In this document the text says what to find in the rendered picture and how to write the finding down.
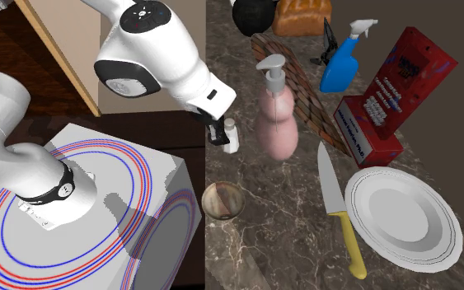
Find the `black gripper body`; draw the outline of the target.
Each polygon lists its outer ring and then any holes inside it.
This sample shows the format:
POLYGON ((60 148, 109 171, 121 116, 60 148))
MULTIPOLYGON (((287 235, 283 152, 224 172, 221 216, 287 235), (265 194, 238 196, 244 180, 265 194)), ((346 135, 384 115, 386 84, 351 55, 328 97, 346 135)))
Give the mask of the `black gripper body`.
POLYGON ((208 112, 198 108, 196 113, 193 113, 196 120, 203 123, 208 130, 213 129, 215 131, 224 130, 224 116, 222 115, 219 119, 215 119, 208 112))

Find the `small white shaker bottle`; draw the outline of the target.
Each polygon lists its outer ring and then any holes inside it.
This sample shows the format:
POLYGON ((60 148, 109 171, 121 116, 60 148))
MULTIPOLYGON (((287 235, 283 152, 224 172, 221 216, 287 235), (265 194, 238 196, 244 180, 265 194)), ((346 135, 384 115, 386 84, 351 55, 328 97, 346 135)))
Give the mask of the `small white shaker bottle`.
POLYGON ((229 139, 229 143, 223 145, 223 151, 228 154, 233 154, 237 152, 240 147, 238 130, 234 119, 226 118, 224 120, 224 131, 229 139))

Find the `pink soap pump dispenser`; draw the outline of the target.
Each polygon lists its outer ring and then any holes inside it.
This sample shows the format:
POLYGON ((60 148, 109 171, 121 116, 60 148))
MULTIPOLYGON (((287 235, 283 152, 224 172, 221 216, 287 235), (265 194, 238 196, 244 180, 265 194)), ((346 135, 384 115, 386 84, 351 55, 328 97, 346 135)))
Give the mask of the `pink soap pump dispenser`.
POLYGON ((292 90, 286 85, 285 62, 283 55, 271 54, 255 67, 266 70, 265 85, 258 97, 256 139, 265 153, 277 161, 290 158, 298 145, 298 127, 293 116, 295 103, 292 90))

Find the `small brown bowl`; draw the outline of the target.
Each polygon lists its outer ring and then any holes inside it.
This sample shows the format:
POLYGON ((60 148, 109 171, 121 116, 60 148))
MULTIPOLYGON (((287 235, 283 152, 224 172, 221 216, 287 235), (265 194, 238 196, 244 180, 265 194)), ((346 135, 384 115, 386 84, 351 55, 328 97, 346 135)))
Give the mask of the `small brown bowl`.
POLYGON ((238 185, 218 181, 205 189, 201 204, 207 216, 223 221, 241 214, 246 205, 246 198, 238 185))

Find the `brown patterned board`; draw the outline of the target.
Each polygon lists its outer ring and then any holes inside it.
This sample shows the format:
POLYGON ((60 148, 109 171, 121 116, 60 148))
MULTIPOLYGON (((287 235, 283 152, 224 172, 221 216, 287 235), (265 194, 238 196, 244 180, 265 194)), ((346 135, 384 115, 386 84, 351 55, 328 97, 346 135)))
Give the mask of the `brown patterned board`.
POLYGON ((251 37, 251 48, 258 62, 271 54, 281 54, 286 58, 283 71, 286 74, 286 83, 293 93, 297 117, 332 147, 352 157, 293 51, 263 33, 255 33, 251 37))

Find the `black ball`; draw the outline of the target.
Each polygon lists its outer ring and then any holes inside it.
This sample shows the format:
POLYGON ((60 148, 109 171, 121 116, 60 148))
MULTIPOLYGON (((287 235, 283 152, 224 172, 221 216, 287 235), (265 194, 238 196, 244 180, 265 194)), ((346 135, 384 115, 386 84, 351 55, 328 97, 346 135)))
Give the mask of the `black ball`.
POLYGON ((232 19, 245 36, 268 30, 273 21, 279 0, 233 0, 232 19))

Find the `blue spray bottle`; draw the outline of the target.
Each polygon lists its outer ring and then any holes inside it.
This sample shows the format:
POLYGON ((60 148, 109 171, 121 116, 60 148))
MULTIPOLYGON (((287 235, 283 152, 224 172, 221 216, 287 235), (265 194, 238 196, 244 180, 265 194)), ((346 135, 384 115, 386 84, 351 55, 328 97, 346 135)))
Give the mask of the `blue spray bottle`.
POLYGON ((351 22, 349 37, 338 47, 326 66, 320 83, 320 91, 335 93, 345 91, 353 81, 359 68, 359 63, 352 52, 359 42, 361 34, 368 35, 371 26, 378 23, 375 19, 356 20, 351 22))

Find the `brown bread loaf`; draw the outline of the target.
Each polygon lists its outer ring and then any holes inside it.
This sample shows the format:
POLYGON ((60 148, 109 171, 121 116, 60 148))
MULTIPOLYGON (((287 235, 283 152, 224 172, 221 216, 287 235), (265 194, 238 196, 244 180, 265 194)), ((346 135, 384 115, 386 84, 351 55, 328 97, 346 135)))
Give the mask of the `brown bread loaf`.
POLYGON ((271 28, 277 36, 322 35, 331 13, 330 0, 279 0, 271 28))

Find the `black spiky figure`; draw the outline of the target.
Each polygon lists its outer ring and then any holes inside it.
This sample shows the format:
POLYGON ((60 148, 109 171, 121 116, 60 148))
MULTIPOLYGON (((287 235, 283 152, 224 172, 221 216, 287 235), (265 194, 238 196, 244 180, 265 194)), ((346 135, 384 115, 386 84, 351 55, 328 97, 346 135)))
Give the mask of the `black spiky figure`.
POLYGON ((321 53, 319 58, 310 58, 310 62, 314 63, 315 65, 320 66, 327 66, 330 62, 330 59, 335 54, 336 50, 338 49, 339 45, 335 38, 335 35, 330 27, 330 24, 327 18, 324 18, 324 44, 323 48, 324 51, 321 53))

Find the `white ringed robot stand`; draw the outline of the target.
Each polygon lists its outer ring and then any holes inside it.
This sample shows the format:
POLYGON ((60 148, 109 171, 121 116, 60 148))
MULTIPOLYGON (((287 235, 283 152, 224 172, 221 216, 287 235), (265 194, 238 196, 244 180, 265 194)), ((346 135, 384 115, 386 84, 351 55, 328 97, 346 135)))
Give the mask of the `white ringed robot stand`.
POLYGON ((170 290, 201 219, 185 161, 76 124, 46 147, 95 175, 96 202, 46 230, 0 189, 0 290, 170 290))

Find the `red book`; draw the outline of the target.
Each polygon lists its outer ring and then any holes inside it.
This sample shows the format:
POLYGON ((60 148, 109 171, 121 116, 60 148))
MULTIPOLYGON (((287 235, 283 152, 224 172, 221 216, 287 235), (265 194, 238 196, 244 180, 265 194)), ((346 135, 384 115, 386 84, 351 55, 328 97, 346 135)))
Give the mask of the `red book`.
POLYGON ((335 110, 358 167, 387 166, 403 152, 395 131, 457 65, 418 29, 404 29, 367 90, 335 110))

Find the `white plate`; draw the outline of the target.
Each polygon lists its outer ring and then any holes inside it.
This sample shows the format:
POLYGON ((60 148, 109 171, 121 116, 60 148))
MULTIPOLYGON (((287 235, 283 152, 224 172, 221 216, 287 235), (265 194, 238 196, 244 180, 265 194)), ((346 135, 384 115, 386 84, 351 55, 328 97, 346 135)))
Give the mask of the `white plate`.
POLYGON ((440 194, 401 170, 362 169, 344 190, 356 232, 380 256, 418 273, 451 268, 460 258, 462 230, 440 194))

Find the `yellow-handled kitchen knife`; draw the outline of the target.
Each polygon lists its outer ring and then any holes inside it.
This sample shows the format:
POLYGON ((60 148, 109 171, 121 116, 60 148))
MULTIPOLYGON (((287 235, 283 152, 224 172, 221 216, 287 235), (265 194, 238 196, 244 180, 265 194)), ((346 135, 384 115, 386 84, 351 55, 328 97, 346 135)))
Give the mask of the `yellow-handled kitchen knife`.
POLYGON ((316 159, 326 213, 329 216, 338 217, 340 220, 344 244, 350 257, 349 271, 355 278, 365 279, 368 272, 345 207, 335 169, 323 142, 319 143, 316 159))

